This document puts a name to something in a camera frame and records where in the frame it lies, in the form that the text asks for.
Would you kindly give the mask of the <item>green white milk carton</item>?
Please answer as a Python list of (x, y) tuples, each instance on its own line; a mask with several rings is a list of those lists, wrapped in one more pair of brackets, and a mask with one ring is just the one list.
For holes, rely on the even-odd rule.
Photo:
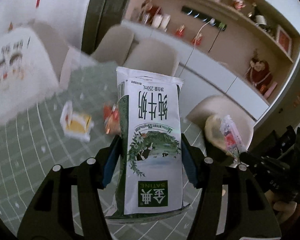
[(110, 219), (181, 211), (183, 164), (179, 93), (183, 80), (117, 67), (123, 140), (120, 176)]

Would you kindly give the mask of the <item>beige chair far left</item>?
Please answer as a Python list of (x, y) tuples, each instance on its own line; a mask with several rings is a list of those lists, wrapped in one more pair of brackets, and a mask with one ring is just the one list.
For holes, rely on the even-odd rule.
[(90, 55), (98, 62), (116, 62), (122, 66), (134, 40), (134, 32), (120, 24), (112, 26)]

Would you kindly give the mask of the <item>red framed picture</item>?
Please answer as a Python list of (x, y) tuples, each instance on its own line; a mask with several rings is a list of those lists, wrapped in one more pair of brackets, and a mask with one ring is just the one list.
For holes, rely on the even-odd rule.
[(288, 56), (291, 55), (292, 39), (280, 25), (276, 26), (275, 41), (279, 44), (281, 49), (287, 53)]

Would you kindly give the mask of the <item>red snack wrapper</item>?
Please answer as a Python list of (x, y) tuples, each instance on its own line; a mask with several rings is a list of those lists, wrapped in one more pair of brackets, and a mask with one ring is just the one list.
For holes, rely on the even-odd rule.
[(117, 105), (104, 105), (103, 117), (106, 134), (121, 134), (120, 116)]

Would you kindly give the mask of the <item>red doll figurine left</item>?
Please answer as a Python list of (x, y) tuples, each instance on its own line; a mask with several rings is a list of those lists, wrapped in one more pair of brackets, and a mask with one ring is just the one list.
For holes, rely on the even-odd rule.
[(182, 38), (184, 36), (185, 25), (181, 25), (175, 32), (175, 36), (178, 38)]

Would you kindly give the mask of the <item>red doll figurine right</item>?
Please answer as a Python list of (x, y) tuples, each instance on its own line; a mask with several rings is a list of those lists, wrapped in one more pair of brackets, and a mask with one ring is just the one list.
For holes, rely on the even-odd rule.
[(191, 41), (193, 46), (200, 46), (203, 39), (202, 33), (198, 33)]

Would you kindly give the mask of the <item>beige chair near bin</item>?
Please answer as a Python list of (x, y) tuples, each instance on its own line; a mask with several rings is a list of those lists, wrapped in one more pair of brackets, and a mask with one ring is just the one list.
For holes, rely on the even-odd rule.
[(218, 114), (221, 117), (230, 115), (248, 149), (253, 138), (255, 121), (237, 103), (226, 96), (213, 95), (205, 98), (186, 116), (192, 123), (204, 129), (209, 116)]

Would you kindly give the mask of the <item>beige chair middle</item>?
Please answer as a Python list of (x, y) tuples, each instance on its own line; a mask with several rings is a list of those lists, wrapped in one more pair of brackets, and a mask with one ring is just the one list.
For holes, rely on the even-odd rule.
[(168, 44), (153, 38), (146, 38), (133, 48), (123, 66), (174, 76), (179, 66), (179, 55)]

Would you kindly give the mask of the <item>beige chair behind cover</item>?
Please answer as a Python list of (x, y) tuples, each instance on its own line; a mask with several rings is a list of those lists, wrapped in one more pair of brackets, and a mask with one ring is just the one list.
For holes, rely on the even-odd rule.
[(53, 69), (60, 80), (64, 61), (69, 51), (66, 41), (56, 29), (44, 22), (34, 22), (32, 29), (36, 32), (47, 51)]

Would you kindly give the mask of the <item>white yellow paper box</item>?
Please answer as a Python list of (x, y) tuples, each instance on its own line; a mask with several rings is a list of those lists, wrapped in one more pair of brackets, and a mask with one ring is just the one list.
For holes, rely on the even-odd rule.
[(72, 101), (67, 101), (61, 113), (60, 124), (64, 135), (84, 142), (90, 141), (90, 131), (94, 127), (92, 117), (73, 110)]

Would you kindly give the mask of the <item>green checkered tablecloth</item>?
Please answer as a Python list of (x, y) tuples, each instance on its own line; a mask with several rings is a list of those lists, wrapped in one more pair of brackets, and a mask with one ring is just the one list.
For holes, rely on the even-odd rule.
[[(79, 67), (71, 73), (68, 89), (18, 114), (0, 128), (0, 219), (17, 235), (35, 192), (55, 164), (79, 165), (110, 145), (113, 136), (104, 131), (103, 106), (117, 99), (115, 63)], [(59, 123), (64, 104), (93, 117), (90, 142), (67, 138)], [(107, 221), (113, 239), (187, 239), (200, 191), (183, 174), (184, 201), (188, 210), (160, 221), (113, 224)]]

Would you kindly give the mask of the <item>wine bottle on shelf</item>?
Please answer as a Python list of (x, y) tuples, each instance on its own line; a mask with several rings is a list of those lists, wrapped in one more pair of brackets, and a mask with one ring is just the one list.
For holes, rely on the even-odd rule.
[(248, 14), (248, 18), (252, 20), (257, 26), (263, 29), (267, 28), (268, 27), (267, 20), (265, 16), (261, 14), (260, 10), (257, 7), (257, 4), (254, 2), (252, 3), (251, 6), (252, 6), (252, 10)]

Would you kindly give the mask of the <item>white cup pair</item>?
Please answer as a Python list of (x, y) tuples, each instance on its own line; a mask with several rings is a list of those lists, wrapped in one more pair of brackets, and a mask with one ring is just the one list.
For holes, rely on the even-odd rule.
[(164, 15), (157, 14), (153, 17), (151, 26), (152, 26), (152, 28), (166, 31), (167, 26), (170, 22), (170, 19), (171, 19), (171, 16), (168, 14), (164, 14)]

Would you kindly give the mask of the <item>large red doll decoration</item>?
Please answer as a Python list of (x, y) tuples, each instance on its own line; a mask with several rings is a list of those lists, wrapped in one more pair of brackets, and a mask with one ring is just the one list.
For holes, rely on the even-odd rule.
[(272, 81), (272, 74), (269, 63), (266, 60), (259, 59), (258, 50), (255, 49), (253, 57), (249, 62), (249, 68), (245, 74), (247, 80), (264, 95)]

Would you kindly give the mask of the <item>pink candy wrapper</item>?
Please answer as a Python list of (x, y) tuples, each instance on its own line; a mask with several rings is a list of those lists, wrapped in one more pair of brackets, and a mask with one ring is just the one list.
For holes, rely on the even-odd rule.
[(238, 160), (241, 153), (247, 150), (242, 137), (230, 115), (221, 120), (220, 132), (224, 136), (225, 149)]

